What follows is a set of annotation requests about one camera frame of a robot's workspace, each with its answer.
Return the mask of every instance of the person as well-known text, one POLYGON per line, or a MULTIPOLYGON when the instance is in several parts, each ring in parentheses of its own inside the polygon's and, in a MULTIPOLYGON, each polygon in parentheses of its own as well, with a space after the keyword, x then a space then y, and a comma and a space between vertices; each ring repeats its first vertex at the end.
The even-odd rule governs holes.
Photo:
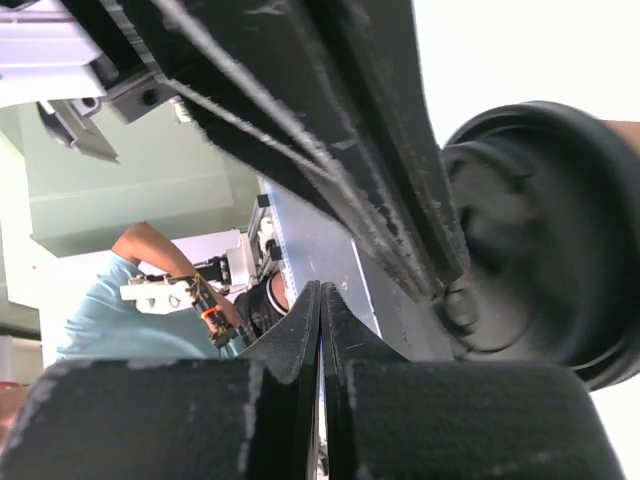
MULTIPOLYGON (((64 327, 57 360, 132 358, 224 358, 263 335, 288 312, 284 281, 276 273, 239 295, 235 304, 210 287, 224 318, 239 332, 232 348, 219 350, 194 309, 166 315, 139 312, 120 297, 120 287, 146 262, 171 276, 193 276, 196 269, 169 239, 146 222, 132 225, 115 242, 97 276, 64 327)), ((0 392, 5 434, 24 399, 24 389, 0 392)))

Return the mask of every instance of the light blue shirt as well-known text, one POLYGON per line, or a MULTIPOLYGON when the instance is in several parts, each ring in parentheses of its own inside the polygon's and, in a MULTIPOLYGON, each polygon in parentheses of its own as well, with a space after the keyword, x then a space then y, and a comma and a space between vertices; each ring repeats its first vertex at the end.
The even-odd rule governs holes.
POLYGON ((122 300, 120 287, 142 272, 110 252, 105 270, 64 327, 59 360, 130 358, 229 358, 245 345, 238 336, 222 351, 208 340, 195 310, 167 315, 139 312, 122 300))

